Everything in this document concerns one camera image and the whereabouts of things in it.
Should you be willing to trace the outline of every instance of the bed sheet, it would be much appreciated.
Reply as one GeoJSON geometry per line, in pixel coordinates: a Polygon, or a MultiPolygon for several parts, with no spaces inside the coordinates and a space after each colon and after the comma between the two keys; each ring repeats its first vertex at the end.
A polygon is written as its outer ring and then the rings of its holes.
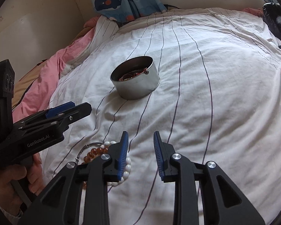
{"type": "MultiPolygon", "coordinates": [[[[119,141],[127,131],[132,172],[109,190],[111,225],[170,225],[174,184],[160,180],[153,147],[160,131],[191,161],[217,162],[270,224],[281,210],[280,43],[262,18],[220,8],[175,9],[120,29],[101,16],[90,55],[71,66],[50,100],[50,107],[89,102],[93,111],[41,153],[45,182],[85,144],[119,141]],[[126,101],[109,75],[143,55],[154,59],[160,85],[126,101]]],[[[200,198],[199,207],[203,224],[200,198]]]]}

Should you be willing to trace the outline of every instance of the silver screw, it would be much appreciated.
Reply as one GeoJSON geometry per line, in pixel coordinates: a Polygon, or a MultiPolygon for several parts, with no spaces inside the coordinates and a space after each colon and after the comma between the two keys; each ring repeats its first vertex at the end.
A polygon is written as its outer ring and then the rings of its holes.
{"type": "Polygon", "coordinates": [[[74,168],[76,166],[76,163],[75,162],[69,162],[67,163],[67,168],[71,169],[71,168],[74,168]]]}
{"type": "Polygon", "coordinates": [[[103,154],[101,156],[101,159],[103,159],[103,160],[108,160],[109,158],[110,158],[110,154],[103,154]]]}
{"type": "Polygon", "coordinates": [[[215,168],[215,167],[216,167],[216,163],[213,162],[213,161],[210,161],[210,162],[207,163],[207,166],[208,166],[209,168],[215,168]]]}
{"type": "Polygon", "coordinates": [[[181,156],[179,153],[174,153],[174,154],[172,155],[172,157],[173,157],[173,159],[175,159],[175,160],[180,160],[182,156],[181,156]]]}

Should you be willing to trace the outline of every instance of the cartoon whale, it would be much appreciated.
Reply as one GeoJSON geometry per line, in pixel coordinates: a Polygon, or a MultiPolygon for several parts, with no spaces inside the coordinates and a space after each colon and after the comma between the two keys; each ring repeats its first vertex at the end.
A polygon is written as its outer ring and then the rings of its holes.
{"type": "Polygon", "coordinates": [[[118,6],[120,6],[122,3],[122,0],[95,0],[95,9],[97,11],[114,8],[116,9],[118,6]]]}

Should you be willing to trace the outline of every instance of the human hand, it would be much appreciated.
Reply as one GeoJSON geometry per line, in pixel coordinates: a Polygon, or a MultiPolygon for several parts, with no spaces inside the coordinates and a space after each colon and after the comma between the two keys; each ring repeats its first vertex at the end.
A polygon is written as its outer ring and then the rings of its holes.
{"type": "Polygon", "coordinates": [[[27,175],[29,190],[38,195],[44,188],[41,158],[39,153],[33,155],[33,166],[26,171],[21,165],[12,165],[0,169],[0,207],[11,215],[17,216],[23,203],[13,189],[10,181],[20,180],[27,175]]]}

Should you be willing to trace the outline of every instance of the silver tin can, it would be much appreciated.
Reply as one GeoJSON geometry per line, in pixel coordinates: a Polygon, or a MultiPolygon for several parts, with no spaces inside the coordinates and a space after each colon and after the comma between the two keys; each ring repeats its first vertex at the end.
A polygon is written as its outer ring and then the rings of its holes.
{"type": "Polygon", "coordinates": [[[160,78],[152,57],[141,56],[129,59],[117,66],[110,74],[119,95],[126,100],[137,100],[149,95],[159,85],[160,78]],[[146,70],[139,75],[119,81],[125,74],[135,70],[146,70]]]}

